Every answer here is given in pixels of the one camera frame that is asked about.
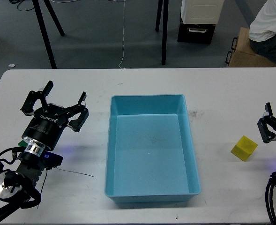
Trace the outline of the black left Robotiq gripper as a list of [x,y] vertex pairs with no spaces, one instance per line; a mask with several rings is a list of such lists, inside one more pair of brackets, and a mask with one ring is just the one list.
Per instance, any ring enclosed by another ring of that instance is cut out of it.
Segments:
[[[22,139],[38,141],[45,145],[48,150],[54,150],[66,126],[79,132],[89,116],[86,105],[82,105],[87,97],[85,91],[81,94],[77,104],[65,109],[57,105],[48,106],[46,97],[52,88],[53,82],[49,81],[42,90],[30,91],[21,108],[26,116],[34,115],[22,134]],[[42,108],[34,111],[33,106],[38,99],[41,101]],[[77,114],[79,114],[77,119],[68,120]]]

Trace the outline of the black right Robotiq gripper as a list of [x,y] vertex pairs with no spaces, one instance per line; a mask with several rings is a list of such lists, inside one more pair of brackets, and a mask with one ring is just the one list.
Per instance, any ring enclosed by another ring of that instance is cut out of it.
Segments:
[[276,141],[276,117],[273,116],[269,102],[265,104],[265,112],[257,125],[264,143]]

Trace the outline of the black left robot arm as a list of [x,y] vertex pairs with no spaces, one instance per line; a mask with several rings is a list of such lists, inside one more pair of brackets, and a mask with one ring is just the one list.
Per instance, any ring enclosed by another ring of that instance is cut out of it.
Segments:
[[4,150],[12,152],[12,161],[1,158],[0,154],[0,200],[7,204],[0,208],[0,222],[18,209],[38,206],[41,193],[36,189],[43,170],[61,165],[63,157],[54,150],[66,127],[79,132],[89,116],[83,102],[83,92],[74,106],[64,108],[47,103],[46,97],[53,88],[53,82],[38,90],[30,91],[21,111],[32,120],[22,135],[17,147]]

